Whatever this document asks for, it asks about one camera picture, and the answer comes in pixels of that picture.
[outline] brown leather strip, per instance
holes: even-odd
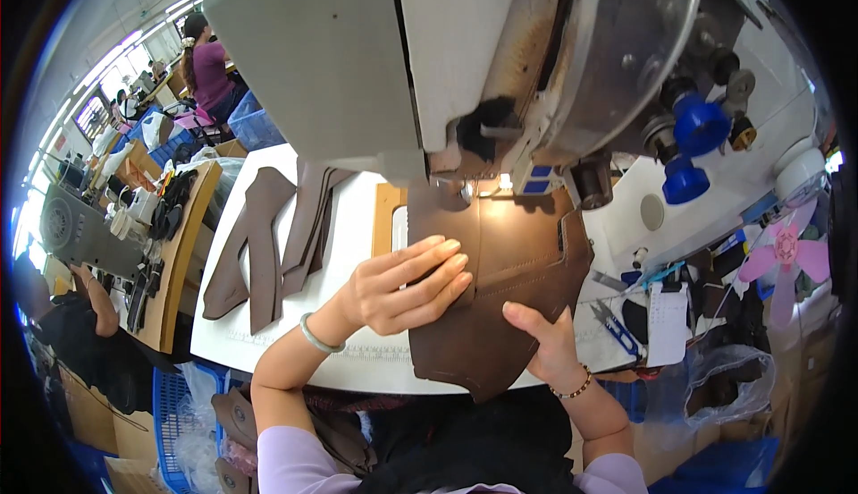
[[[277,168],[264,167],[245,193],[249,216],[247,250],[251,260],[251,335],[282,315],[279,250],[274,221],[295,194],[295,186]]]
[[[437,321],[408,332],[414,374],[463,386],[483,402],[518,379],[538,346],[506,322],[504,302],[536,308],[552,322],[565,306],[575,306],[593,261],[584,221],[562,189],[545,197],[475,199],[471,207],[479,211],[469,216],[479,220],[456,217],[455,226],[445,220],[445,211],[412,209],[412,202],[421,201],[412,199],[416,192],[408,190],[409,242],[418,240],[412,231],[420,236],[444,231],[461,240],[480,230],[482,236],[472,303],[453,305]],[[439,226],[415,228],[413,216],[427,216]]]
[[[277,169],[261,168],[257,177],[244,193],[244,208],[229,233],[224,248],[220,252],[218,263],[214,267],[212,278],[202,295],[205,307],[202,316],[216,320],[250,298],[251,326],[254,328],[268,318],[269,324],[274,317],[280,316],[280,302],[275,301],[279,285],[279,265],[276,261],[277,250],[273,244],[273,221],[295,194],[295,186]],[[251,251],[251,291],[247,290],[241,274],[240,255],[244,244],[251,239],[254,248]],[[258,305],[263,311],[254,308]],[[267,313],[266,316],[254,313]]]
[[[241,275],[241,265],[239,264],[241,250],[247,243],[247,217],[247,205],[245,204],[239,219],[235,221],[235,225],[229,233],[227,242],[224,243],[223,250],[220,251],[220,257],[217,265],[214,266],[212,278],[202,295],[202,300],[205,303],[202,311],[204,319],[212,321],[220,319],[251,297],[250,292],[247,291],[247,285],[244,283],[244,277]]]
[[[310,241],[322,216],[322,204],[327,193],[331,169],[315,163],[304,163],[299,158],[299,172],[295,215],[283,250],[282,272],[284,274],[301,266],[310,252]]]

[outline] plastic bag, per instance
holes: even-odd
[[[217,447],[209,432],[193,429],[182,433],[173,443],[176,464],[199,494],[219,494],[220,480],[215,470]]]
[[[215,470],[215,409],[212,395],[217,381],[209,373],[197,369],[193,362],[177,366],[185,377],[189,393],[178,403],[178,414],[184,420],[182,434],[173,443],[176,464],[185,474],[190,487],[200,494],[219,494],[220,481]]]
[[[166,116],[153,112],[141,122],[143,124],[143,143],[151,151],[160,146],[160,126]]]
[[[769,405],[775,385],[775,361],[770,354],[744,345],[721,346],[702,351],[705,340],[690,348],[682,363],[661,370],[658,378],[646,382],[647,409],[643,428],[651,439],[659,440],[666,451],[681,446],[705,424],[725,424],[749,418]],[[758,360],[762,376],[753,382],[739,382],[739,395],[726,406],[704,407],[688,416],[686,405],[692,391],[709,378]]]
[[[187,165],[177,166],[176,174],[180,174],[187,169],[193,169],[206,161],[215,161],[223,169],[223,171],[220,172],[220,179],[218,180],[217,186],[214,187],[212,199],[209,201],[209,211],[212,213],[214,224],[217,225],[217,222],[220,221],[220,215],[223,214],[223,206],[227,203],[227,198],[229,198],[229,193],[232,192],[235,180],[239,177],[241,167],[244,166],[244,158],[236,156],[219,156],[217,158],[206,158],[199,161],[191,160]]]
[[[128,156],[129,153],[131,153],[132,147],[134,146],[131,145],[130,142],[126,142],[125,146],[122,148],[121,151],[112,153],[105,159],[105,166],[101,169],[100,180],[101,178],[107,179],[116,173],[116,170],[119,168],[120,165],[122,165],[122,162],[123,160],[125,160],[125,157]]]
[[[114,127],[107,126],[104,133],[96,135],[95,138],[93,138],[93,155],[104,155],[107,152],[107,146],[113,142],[113,137],[116,136],[118,132],[119,131]]]
[[[179,410],[184,408],[189,414],[193,414],[204,430],[214,431],[217,419],[211,401],[212,395],[217,393],[217,381],[208,373],[197,369],[193,362],[181,363],[177,368],[185,376],[185,383],[190,390],[190,394],[179,404]]]

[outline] fluorescent light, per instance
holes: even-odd
[[[143,34],[143,37],[142,37],[142,38],[140,38],[140,39],[138,39],[136,42],[134,42],[134,45],[135,45],[135,46],[140,45],[140,44],[141,44],[141,43],[143,43],[146,39],[148,39],[150,36],[152,36],[152,35],[153,35],[153,34],[155,34],[158,30],[160,30],[160,28],[161,28],[161,27],[163,27],[164,25],[166,25],[166,21],[161,21],[160,23],[158,23],[157,25],[155,25],[155,27],[153,27],[153,28],[149,29],[149,32],[147,32],[147,33]]]
[[[71,120],[72,116],[74,116],[74,115],[75,115],[75,113],[77,112],[77,110],[78,110],[78,109],[80,109],[80,105],[81,105],[85,100],[89,99],[89,94],[90,94],[90,92],[92,92],[93,88],[94,88],[95,86],[97,86],[97,85],[98,85],[98,83],[99,83],[99,81],[100,81],[100,80],[101,80],[101,79],[95,80],[95,81],[93,81],[93,83],[92,83],[92,84],[90,84],[90,85],[89,85],[89,88],[87,88],[87,91],[86,91],[86,92],[84,92],[82,96],[80,96],[80,99],[78,99],[78,100],[77,100],[77,102],[75,103],[75,106],[71,108],[71,110],[69,111],[69,115],[65,116],[65,120],[63,120],[63,125],[65,125],[66,123],[68,123],[68,122]]]
[[[60,135],[60,133],[62,133],[62,131],[63,131],[62,127],[59,127],[59,129],[57,129],[57,133],[55,133],[54,137],[52,139],[50,139],[50,144],[48,145],[48,150],[57,143],[57,139],[59,138],[59,135]]]
[[[183,5],[183,4],[185,4],[187,1],[188,1],[188,0],[180,0],[180,1],[179,1],[179,2],[177,2],[176,4],[173,4],[172,6],[168,7],[166,10],[164,10],[164,13],[172,12],[172,11],[173,11],[173,10],[175,10],[178,6],[182,6],[182,5]]]
[[[166,18],[166,20],[167,20],[168,22],[169,22],[169,21],[175,21],[177,17],[181,17],[181,16],[185,15],[185,12],[187,12],[187,11],[188,11],[190,8],[192,8],[192,7],[194,7],[194,3],[193,3],[193,2],[191,2],[188,6],[183,6],[183,7],[179,8],[179,10],[178,10],[176,13],[174,13],[173,15],[171,15],[171,16],[169,16],[169,17],[167,17],[167,18]]]
[[[122,40],[122,43],[120,43],[119,46],[122,47],[123,49],[125,49],[126,47],[128,47],[129,45],[131,45],[132,43],[137,41],[137,39],[139,37],[141,37],[142,35],[143,35],[142,30],[136,30],[134,32],[131,32],[131,34],[127,38]]]
[[[89,86],[92,81],[95,80],[95,77],[99,73],[105,70],[107,66],[113,64],[113,61],[119,58],[119,55],[122,54],[122,49],[123,46],[122,43],[120,43],[119,45],[111,49],[110,52],[107,53],[104,58],[96,62],[95,66],[89,70],[89,73],[87,73],[87,76],[83,78],[83,81],[81,81],[80,84],[77,85],[77,88],[75,88],[75,93],[77,94],[77,92],[80,92],[80,89],[84,86]]]
[[[65,114],[65,110],[69,108],[70,102],[71,102],[71,97],[69,97],[68,99],[65,100],[65,102],[63,103],[63,106],[60,107],[59,110],[57,111],[57,115],[55,115],[54,119],[50,121],[50,125],[48,126],[48,130],[45,131],[45,136],[42,137],[42,141],[38,145],[39,149],[41,149],[45,146],[45,144],[48,140],[48,135],[49,135],[50,131],[53,131],[53,128],[57,125],[57,122],[59,122],[60,117],[62,117],[62,115]]]

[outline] woman's right hand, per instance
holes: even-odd
[[[528,364],[531,375],[559,393],[573,393],[584,385],[587,371],[578,361],[569,306],[553,324],[539,311],[513,302],[504,304],[504,317],[539,341],[539,349]]]

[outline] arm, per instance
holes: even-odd
[[[554,324],[535,309],[515,303],[504,305],[504,317],[540,343],[528,365],[533,376],[559,393],[573,393],[584,385],[587,372],[577,358],[572,311],[568,306]],[[591,381],[583,393],[561,402],[585,440],[585,467],[597,457],[611,453],[634,457],[628,414],[596,381]]]
[[[349,283],[307,318],[307,327],[328,346],[341,345],[360,328],[377,334],[399,334],[444,314],[470,283],[462,272],[467,257],[456,256],[460,244],[433,236],[406,249],[363,262]],[[400,285],[424,275],[443,263],[420,284],[399,290]],[[251,395],[257,431],[288,425],[315,434],[301,388],[310,380],[327,354],[293,328],[263,353],[253,372]]]
[[[85,295],[95,312],[95,333],[102,338],[109,338],[119,329],[119,315],[113,308],[110,295],[101,286],[99,281],[95,279],[93,274],[89,272],[86,265],[74,266],[70,265],[73,272],[80,281],[83,282],[83,290],[79,290],[81,295]]]

